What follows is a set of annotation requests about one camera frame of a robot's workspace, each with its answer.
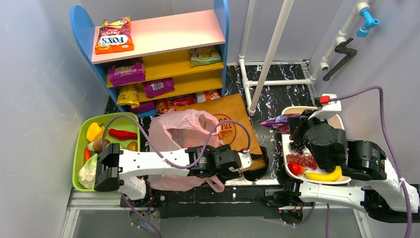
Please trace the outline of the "purple Fox's candy bag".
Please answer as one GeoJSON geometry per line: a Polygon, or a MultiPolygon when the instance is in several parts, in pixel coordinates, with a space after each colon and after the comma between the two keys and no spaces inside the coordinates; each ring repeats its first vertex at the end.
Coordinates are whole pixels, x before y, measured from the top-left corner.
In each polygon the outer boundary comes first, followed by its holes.
{"type": "Polygon", "coordinates": [[[288,120],[298,118],[300,116],[299,113],[292,113],[292,114],[283,114],[276,116],[275,118],[268,119],[260,123],[261,126],[270,128],[272,130],[276,130],[281,134],[289,134],[290,133],[290,125],[288,120]]]}

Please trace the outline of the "pink plastic grocery bag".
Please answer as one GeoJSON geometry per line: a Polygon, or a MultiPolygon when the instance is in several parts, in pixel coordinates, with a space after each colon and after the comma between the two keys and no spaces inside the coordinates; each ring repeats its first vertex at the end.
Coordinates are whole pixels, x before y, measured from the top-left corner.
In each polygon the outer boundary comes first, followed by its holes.
{"type": "MultiPolygon", "coordinates": [[[[152,119],[149,138],[160,152],[202,146],[216,124],[216,117],[206,111],[171,111],[152,119]]],[[[162,191],[189,191],[204,183],[218,193],[225,189],[217,176],[150,175],[148,181],[151,188],[162,191]]]]}

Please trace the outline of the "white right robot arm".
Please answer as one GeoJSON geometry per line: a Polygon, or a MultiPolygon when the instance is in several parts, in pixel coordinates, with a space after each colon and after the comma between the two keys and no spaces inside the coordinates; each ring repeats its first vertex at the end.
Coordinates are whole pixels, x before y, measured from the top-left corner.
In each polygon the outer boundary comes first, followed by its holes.
{"type": "Polygon", "coordinates": [[[305,203],[346,206],[385,223],[418,223],[420,186],[401,185],[396,170],[376,143],[348,140],[345,130],[313,115],[312,110],[304,110],[286,116],[291,140],[304,143],[326,173],[339,168],[343,176],[364,181],[366,186],[334,187],[314,179],[289,178],[283,194],[305,203]]]}

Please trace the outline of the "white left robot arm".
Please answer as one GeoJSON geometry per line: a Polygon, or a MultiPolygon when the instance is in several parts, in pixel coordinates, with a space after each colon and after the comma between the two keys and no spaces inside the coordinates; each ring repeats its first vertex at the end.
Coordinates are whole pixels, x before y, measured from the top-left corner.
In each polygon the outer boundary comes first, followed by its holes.
{"type": "Polygon", "coordinates": [[[147,194],[145,176],[219,175],[230,180],[251,165],[250,153],[232,150],[229,145],[181,148],[158,154],[129,151],[111,143],[98,155],[94,191],[118,191],[131,200],[140,200],[147,194]]]}

